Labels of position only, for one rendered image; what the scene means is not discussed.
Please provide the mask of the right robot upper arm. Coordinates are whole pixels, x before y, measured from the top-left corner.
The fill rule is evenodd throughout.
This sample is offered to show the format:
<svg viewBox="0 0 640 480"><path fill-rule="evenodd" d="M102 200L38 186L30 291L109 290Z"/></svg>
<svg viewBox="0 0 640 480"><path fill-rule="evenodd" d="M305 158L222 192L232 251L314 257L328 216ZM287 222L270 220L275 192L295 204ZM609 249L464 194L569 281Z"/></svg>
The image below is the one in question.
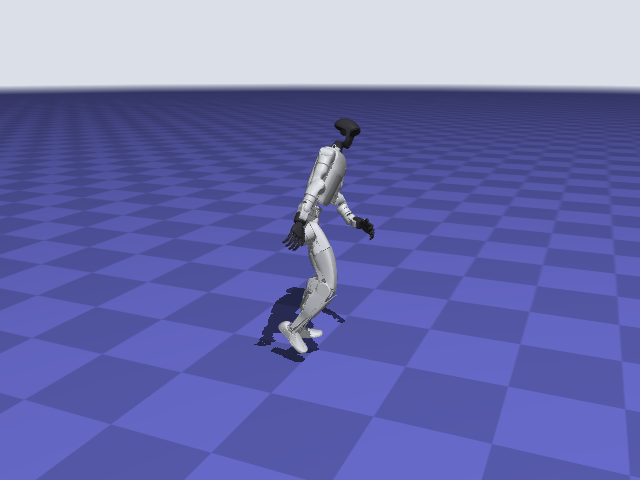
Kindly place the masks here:
<svg viewBox="0 0 640 480"><path fill-rule="evenodd" d="M330 164L334 162L335 160L335 156L336 156L336 152L333 149L330 148L325 148L322 147L319 151L318 154L318 161L311 179L310 184L315 180L315 179L323 179L327 172L328 169L330 167ZM323 181L324 182L324 181ZM322 187L322 189L318 192L318 195L321 195L325 192L326 187L325 187L325 183L324 186Z"/></svg>

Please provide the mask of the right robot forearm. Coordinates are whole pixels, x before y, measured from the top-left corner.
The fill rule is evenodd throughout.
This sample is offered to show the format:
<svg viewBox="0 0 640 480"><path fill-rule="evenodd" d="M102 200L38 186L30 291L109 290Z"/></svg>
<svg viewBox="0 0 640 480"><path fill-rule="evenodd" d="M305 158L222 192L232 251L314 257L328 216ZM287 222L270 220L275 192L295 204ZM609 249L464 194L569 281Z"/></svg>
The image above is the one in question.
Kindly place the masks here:
<svg viewBox="0 0 640 480"><path fill-rule="evenodd" d="M322 189L323 186L324 186L324 182L321 179L315 179L308 186L305 192L305 197L302 200L302 203L298 206L298 211L300 211L300 216L299 216L300 219L303 219L304 221L307 220L308 214L311 212L311 208L313 207L315 201L319 197L318 192Z"/></svg>

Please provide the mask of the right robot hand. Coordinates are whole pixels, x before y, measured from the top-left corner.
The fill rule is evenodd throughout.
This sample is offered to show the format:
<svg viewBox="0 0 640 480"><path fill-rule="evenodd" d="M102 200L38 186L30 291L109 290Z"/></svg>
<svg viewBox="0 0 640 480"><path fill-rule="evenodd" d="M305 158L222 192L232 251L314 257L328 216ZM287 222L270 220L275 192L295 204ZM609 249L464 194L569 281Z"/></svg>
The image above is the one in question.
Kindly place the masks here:
<svg viewBox="0 0 640 480"><path fill-rule="evenodd" d="M303 246L304 242L305 242L305 230L303 228L303 226L306 225L306 221L304 221L303 219L299 218L300 216L300 211L298 211L295 214L295 218L294 218L294 225L291 228L291 232L289 233L288 237L286 238L286 240L283 241L283 243L286 243L292 236L291 240L289 241L289 243L286 245L286 247L288 247L289 245L291 245L294 241L294 243L292 244L292 246L289 248L289 250L291 250L296 244L296 247L293 249L293 251L297 250L297 248L301 245L301 247ZM294 240L295 239L295 240ZM302 239L302 241L301 241ZM298 241L298 242L297 242ZM301 244L300 244L301 243Z"/></svg>

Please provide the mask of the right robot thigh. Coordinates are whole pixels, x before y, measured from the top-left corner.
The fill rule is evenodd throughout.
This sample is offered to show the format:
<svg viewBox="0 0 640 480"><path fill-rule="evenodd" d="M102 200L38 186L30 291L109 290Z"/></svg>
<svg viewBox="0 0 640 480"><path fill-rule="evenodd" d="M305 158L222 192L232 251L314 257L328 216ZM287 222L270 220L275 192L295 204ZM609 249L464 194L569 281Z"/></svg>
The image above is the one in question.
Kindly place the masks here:
<svg viewBox="0 0 640 480"><path fill-rule="evenodd" d="M328 298L332 297L337 289L337 266L333 249L316 221L306 221L306 225L303 226L305 232L305 242L310 242L317 238L310 246L312 248L313 259L322 273L324 279L321 282L326 282L332 289ZM319 284L318 283L318 284ZM318 286L317 284L317 286ZM327 299L328 299L327 298Z"/></svg>

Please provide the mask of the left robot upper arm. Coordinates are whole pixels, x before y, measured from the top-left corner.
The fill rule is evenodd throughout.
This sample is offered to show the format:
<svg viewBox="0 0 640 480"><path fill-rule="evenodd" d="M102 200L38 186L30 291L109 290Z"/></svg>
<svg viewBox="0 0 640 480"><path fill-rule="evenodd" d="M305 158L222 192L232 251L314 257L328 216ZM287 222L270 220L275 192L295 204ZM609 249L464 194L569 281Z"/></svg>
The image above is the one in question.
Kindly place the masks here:
<svg viewBox="0 0 640 480"><path fill-rule="evenodd" d="M347 164L346 164L346 169L347 169ZM346 173L346 170L345 170L345 173ZM343 177L342 181L340 182L340 184L339 184L339 186L338 186L338 188L337 188L332 200L330 201L330 203L333 206L338 206L338 205L341 205L341 204L344 203L344 196L340 193L340 190L341 190L341 188L343 186L343 180L344 180L344 177Z"/></svg>

